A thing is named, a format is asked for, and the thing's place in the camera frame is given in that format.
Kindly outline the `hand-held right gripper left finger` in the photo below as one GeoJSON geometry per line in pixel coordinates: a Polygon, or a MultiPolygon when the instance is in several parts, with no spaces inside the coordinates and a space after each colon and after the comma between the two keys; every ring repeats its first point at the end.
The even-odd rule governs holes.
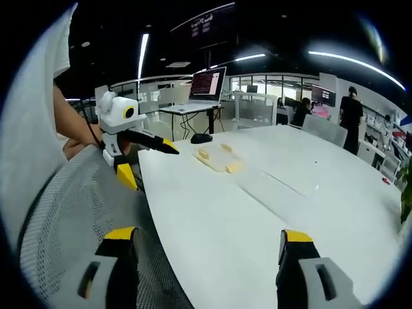
{"type": "Polygon", "coordinates": [[[138,287],[138,229],[106,234],[83,267],[76,292],[87,307],[134,308],[138,287]]]}

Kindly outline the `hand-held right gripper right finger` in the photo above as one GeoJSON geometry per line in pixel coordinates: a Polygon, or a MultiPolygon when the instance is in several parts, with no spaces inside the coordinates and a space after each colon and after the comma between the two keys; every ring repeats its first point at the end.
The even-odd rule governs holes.
{"type": "Polygon", "coordinates": [[[278,308],[363,308],[353,281],[330,258],[321,257],[313,239],[281,231],[276,276],[278,308]]]}

